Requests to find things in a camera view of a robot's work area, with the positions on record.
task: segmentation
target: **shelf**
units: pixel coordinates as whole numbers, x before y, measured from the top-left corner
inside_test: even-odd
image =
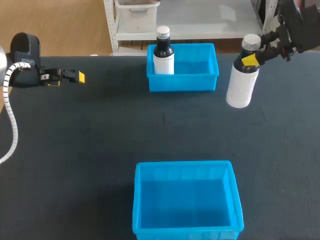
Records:
[[[234,39],[261,33],[251,0],[161,0],[156,22],[170,28],[172,40]],[[126,33],[120,24],[117,38],[155,40],[156,33]]]

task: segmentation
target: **bottle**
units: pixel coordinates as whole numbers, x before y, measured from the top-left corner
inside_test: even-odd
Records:
[[[251,101],[260,66],[244,66],[241,59],[254,54],[260,45],[261,38],[256,34],[247,34],[242,40],[242,50],[233,62],[226,94],[226,102],[234,108],[245,108]]]
[[[170,29],[167,26],[159,26],[156,29],[153,62],[155,74],[175,73],[175,51],[170,44]]]

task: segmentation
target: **dark tablecloth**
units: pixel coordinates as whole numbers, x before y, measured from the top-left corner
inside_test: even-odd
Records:
[[[14,89],[19,142],[0,165],[1,240],[134,240],[139,162],[229,160],[240,240],[320,239],[320,54],[272,60],[249,107],[226,103],[234,54],[215,92],[149,93],[145,57],[48,57],[86,84]],[[0,115],[0,152],[12,129]]]

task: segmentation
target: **cable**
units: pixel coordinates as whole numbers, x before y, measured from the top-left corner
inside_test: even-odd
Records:
[[[6,112],[9,115],[10,121],[11,121],[11,126],[12,126],[12,131],[13,131],[13,140],[12,140],[12,145],[9,149],[9,151],[4,155],[2,158],[0,158],[0,164],[2,164],[5,160],[10,158],[10,156],[14,153],[17,144],[18,144],[18,126],[16,122],[16,118],[14,115],[14,112],[11,109],[10,102],[9,102],[9,92],[8,92],[8,87],[9,87],[9,81],[11,78],[12,73],[16,69],[29,69],[31,68],[29,63],[25,62],[16,62],[15,64],[12,64],[11,67],[6,71],[4,81],[3,81],[3,100],[4,100],[4,106],[6,109]]]

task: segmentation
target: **blue plastic bin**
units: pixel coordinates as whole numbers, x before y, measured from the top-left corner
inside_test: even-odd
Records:
[[[138,240],[235,240],[243,228],[229,161],[137,164],[132,230]]]
[[[155,74],[154,49],[149,45],[146,75],[150,92],[214,91],[219,68],[212,43],[172,44],[174,74]]]

